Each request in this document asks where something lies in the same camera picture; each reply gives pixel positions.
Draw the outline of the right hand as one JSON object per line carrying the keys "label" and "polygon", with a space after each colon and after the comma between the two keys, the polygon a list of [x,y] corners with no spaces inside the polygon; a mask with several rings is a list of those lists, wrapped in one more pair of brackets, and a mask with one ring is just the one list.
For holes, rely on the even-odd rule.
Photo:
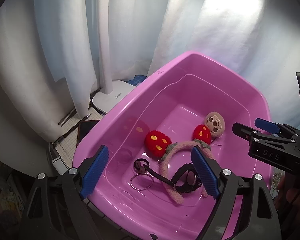
{"label": "right hand", "polygon": [[284,204],[284,201],[288,202],[295,207],[297,213],[295,215],[296,220],[300,221],[300,189],[296,187],[295,176],[285,173],[281,178],[277,187],[279,193],[274,200],[275,209],[278,211]]}

